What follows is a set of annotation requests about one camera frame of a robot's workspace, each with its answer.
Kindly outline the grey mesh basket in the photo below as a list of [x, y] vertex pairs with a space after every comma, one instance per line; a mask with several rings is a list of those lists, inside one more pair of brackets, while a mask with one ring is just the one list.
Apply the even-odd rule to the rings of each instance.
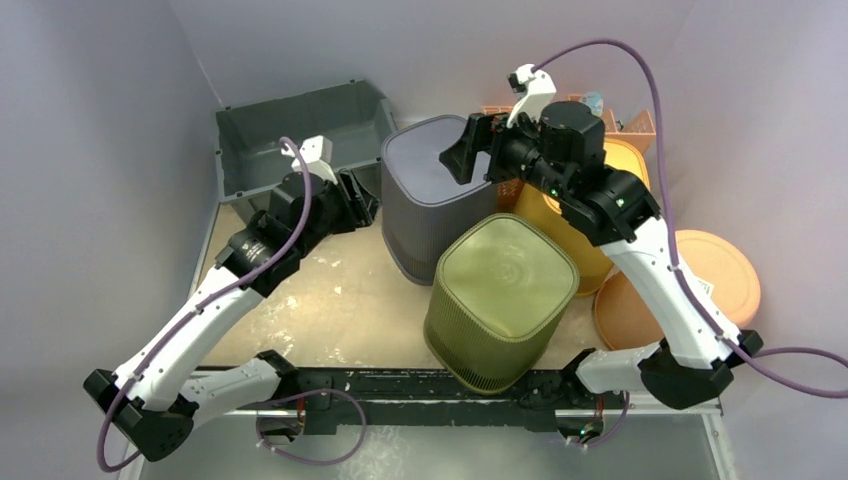
[[382, 236], [402, 274], [433, 283], [442, 254], [496, 211], [497, 187], [484, 179], [489, 155], [477, 154], [473, 179], [455, 181], [439, 155], [461, 136], [466, 120], [440, 115], [403, 128], [381, 147]]

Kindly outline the dark grey plastic bin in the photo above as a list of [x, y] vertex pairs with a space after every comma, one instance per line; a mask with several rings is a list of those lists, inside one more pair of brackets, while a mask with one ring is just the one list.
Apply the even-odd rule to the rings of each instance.
[[371, 194], [380, 195], [381, 146], [397, 131], [389, 100], [365, 80], [215, 113], [218, 200], [240, 219], [268, 207], [270, 191], [291, 172], [293, 159], [278, 140], [300, 146], [322, 135], [332, 142], [331, 165], [349, 169]]

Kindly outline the olive green mesh basket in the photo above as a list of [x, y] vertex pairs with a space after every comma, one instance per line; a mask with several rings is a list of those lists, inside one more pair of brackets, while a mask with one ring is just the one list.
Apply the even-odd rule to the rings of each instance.
[[502, 393], [546, 351], [578, 283], [574, 261], [539, 229], [490, 215], [439, 259], [424, 340], [463, 386]]

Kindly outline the yellow mesh basket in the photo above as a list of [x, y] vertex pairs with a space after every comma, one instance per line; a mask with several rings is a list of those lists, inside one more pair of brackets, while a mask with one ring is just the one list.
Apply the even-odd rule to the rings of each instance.
[[[635, 174], [650, 187], [644, 154], [654, 140], [654, 134], [613, 134], [604, 142], [605, 164]], [[525, 185], [513, 213], [539, 229], [573, 260], [579, 274], [578, 297], [593, 295], [600, 289], [613, 269], [612, 261], [561, 217], [553, 199]]]

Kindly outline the large orange plastic bucket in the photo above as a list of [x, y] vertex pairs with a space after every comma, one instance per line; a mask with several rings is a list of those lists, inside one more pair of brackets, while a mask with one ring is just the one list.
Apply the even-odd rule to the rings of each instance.
[[[702, 289], [737, 327], [753, 320], [761, 286], [751, 262], [730, 242], [700, 230], [676, 232], [680, 256], [698, 277]], [[643, 347], [663, 338], [648, 307], [626, 276], [615, 271], [594, 301], [598, 333], [610, 350]]]

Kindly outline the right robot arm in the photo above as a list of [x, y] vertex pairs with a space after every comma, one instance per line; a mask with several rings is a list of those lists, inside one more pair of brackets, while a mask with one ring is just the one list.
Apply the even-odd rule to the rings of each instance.
[[569, 404], [584, 407], [612, 391], [647, 392], [677, 410], [716, 399], [762, 339], [730, 322], [706, 294], [649, 188], [606, 163], [604, 140], [603, 121], [586, 105], [559, 101], [538, 119], [520, 111], [472, 114], [439, 161], [467, 184], [478, 154], [486, 153], [487, 181], [517, 179], [554, 200], [628, 278], [660, 326], [662, 339], [644, 347], [581, 352], [561, 372]]

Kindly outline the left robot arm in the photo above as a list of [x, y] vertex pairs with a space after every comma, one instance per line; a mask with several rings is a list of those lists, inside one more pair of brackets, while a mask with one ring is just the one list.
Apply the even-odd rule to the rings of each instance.
[[192, 431], [232, 410], [268, 403], [284, 409], [327, 383], [302, 379], [282, 354], [266, 350], [229, 370], [196, 377], [223, 336], [298, 272], [324, 239], [371, 226], [380, 201], [349, 170], [333, 180], [288, 174], [217, 255], [196, 292], [137, 354], [114, 371], [96, 369], [84, 390], [150, 462], [175, 452]]

